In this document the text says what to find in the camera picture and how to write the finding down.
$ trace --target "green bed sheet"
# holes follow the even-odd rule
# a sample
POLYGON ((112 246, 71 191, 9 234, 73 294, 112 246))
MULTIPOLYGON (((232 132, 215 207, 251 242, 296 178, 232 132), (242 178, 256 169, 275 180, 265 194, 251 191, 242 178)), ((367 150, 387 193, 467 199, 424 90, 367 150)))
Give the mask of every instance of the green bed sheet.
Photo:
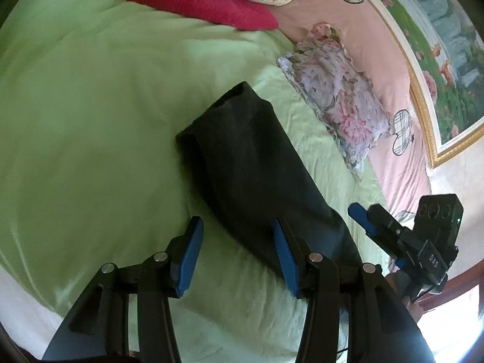
POLYGON ((364 261, 387 264, 346 213, 353 201, 384 203, 374 172, 367 162, 355 182, 285 80, 275 62, 291 49, 279 31, 240 32, 125 0, 20 0, 0 29, 0 264, 64 315, 103 263, 139 263, 200 215, 191 289, 171 301, 182 359, 294 360, 305 302, 221 227, 174 141, 248 81, 364 261))

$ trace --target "red towel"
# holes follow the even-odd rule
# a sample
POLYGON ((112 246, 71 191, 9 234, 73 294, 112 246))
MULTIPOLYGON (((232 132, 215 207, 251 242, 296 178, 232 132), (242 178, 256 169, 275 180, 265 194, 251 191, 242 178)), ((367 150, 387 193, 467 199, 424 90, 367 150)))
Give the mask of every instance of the red towel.
POLYGON ((267 7, 249 0, 128 0, 240 30, 274 30, 277 19, 267 7))

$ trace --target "painting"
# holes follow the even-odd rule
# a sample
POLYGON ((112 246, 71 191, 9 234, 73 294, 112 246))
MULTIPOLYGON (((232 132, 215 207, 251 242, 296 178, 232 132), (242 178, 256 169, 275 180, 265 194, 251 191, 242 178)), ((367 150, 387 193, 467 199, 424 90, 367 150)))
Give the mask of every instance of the painting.
POLYGON ((413 98, 436 167, 484 134, 484 42, 458 0, 370 1, 420 84, 413 98))

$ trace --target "folded black garment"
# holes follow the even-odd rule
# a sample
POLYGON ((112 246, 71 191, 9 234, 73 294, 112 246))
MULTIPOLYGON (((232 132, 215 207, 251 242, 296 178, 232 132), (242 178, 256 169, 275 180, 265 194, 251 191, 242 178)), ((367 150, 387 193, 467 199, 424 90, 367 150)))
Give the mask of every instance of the folded black garment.
POLYGON ((312 251, 337 264, 361 265, 345 222, 322 197, 272 105, 249 84, 224 94, 177 142, 222 225, 279 275, 273 225, 283 217, 312 251))

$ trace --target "silver bolt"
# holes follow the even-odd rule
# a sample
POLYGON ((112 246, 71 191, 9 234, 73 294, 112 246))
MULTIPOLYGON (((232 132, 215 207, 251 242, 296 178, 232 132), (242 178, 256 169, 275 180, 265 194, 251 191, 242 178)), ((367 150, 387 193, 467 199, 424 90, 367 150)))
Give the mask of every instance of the silver bolt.
POLYGON ((153 259, 157 262, 163 262, 163 261, 166 261, 166 259, 168 259, 168 254, 165 251, 160 251, 155 255, 153 255, 153 259))
POLYGON ((113 263, 105 263, 103 267, 101 268, 101 271, 103 273, 111 273, 114 270, 114 264, 113 263))
POLYGON ((321 262, 323 260, 323 256, 320 253, 311 253, 309 254, 309 260, 311 262, 321 262))
POLYGON ((363 264, 363 270, 366 273, 372 274, 372 273, 374 273, 377 270, 377 268, 374 267, 374 264, 373 263, 364 263, 363 264))

